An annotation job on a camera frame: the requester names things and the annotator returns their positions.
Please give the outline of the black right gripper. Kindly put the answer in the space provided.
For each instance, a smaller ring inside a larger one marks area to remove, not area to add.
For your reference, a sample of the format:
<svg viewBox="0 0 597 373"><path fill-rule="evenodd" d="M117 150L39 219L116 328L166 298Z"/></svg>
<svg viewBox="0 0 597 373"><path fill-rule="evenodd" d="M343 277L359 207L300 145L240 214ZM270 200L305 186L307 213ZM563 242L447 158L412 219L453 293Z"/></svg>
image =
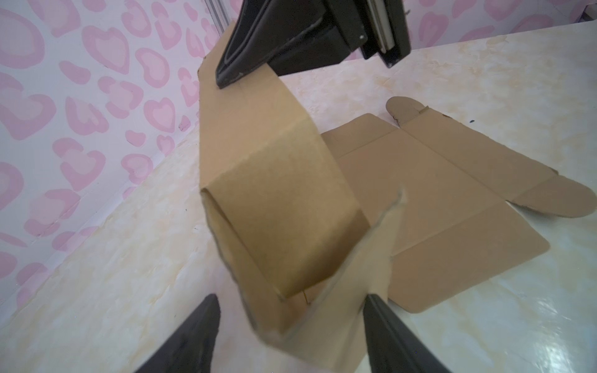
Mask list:
<svg viewBox="0 0 597 373"><path fill-rule="evenodd" d="M223 89L268 65L278 76L336 65L352 52L392 68L411 52L401 0L245 1L216 68Z"/></svg>

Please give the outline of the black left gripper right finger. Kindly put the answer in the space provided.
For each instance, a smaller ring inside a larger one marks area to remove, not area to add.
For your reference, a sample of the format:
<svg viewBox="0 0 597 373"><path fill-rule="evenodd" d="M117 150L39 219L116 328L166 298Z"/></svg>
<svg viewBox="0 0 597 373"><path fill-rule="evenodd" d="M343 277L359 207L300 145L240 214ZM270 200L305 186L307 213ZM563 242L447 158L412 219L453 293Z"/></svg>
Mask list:
<svg viewBox="0 0 597 373"><path fill-rule="evenodd" d="M363 319L373 373L449 373L379 295L366 296Z"/></svg>

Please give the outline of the brown cardboard paper box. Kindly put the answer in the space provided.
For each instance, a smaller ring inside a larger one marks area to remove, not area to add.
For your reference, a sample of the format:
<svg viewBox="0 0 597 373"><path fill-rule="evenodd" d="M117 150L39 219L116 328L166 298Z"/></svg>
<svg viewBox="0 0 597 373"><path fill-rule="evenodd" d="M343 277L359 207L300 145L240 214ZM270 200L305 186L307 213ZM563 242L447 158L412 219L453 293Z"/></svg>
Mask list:
<svg viewBox="0 0 597 373"><path fill-rule="evenodd" d="M379 295L423 312L549 250L516 211L580 218L587 186L395 96L320 133L264 65L222 89L224 34L198 70L200 191L219 254L266 344L328 371L365 351Z"/></svg>

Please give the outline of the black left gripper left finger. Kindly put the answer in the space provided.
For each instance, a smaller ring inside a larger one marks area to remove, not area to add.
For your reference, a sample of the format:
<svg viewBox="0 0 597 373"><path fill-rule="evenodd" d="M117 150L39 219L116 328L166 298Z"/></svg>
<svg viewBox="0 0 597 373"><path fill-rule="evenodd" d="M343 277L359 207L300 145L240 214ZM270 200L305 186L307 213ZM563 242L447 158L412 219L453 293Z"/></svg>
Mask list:
<svg viewBox="0 0 597 373"><path fill-rule="evenodd" d="M221 309L210 294L137 373L209 373L219 333Z"/></svg>

